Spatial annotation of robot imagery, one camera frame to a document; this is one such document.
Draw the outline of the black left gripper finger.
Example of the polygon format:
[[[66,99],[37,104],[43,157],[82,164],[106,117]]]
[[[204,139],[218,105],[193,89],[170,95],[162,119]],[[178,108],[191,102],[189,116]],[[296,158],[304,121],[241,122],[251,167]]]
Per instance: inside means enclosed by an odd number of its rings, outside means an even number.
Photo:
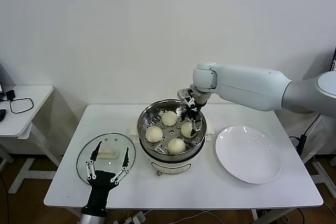
[[[95,169],[95,162],[97,160],[101,144],[102,142],[100,141],[96,148],[92,151],[90,159],[88,161],[85,161],[86,180],[95,180],[97,178],[97,175],[103,172],[103,170]]]
[[[129,173],[129,148],[127,147],[121,170],[111,179],[111,182],[118,185],[119,182]]]

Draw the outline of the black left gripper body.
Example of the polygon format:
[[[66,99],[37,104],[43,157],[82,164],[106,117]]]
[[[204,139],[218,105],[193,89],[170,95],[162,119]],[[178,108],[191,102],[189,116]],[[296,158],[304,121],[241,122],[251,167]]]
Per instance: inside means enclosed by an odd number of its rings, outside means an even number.
[[[82,214],[106,214],[109,192],[117,186],[111,182],[115,173],[95,170],[95,175],[95,179],[88,180],[91,192],[87,204],[81,209]]]

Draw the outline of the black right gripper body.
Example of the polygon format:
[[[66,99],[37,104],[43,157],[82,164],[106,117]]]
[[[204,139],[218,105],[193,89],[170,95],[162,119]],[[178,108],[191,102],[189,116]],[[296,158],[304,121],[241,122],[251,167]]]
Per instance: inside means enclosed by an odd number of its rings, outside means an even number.
[[[188,107],[187,117],[189,120],[201,119],[201,104],[186,105]]]

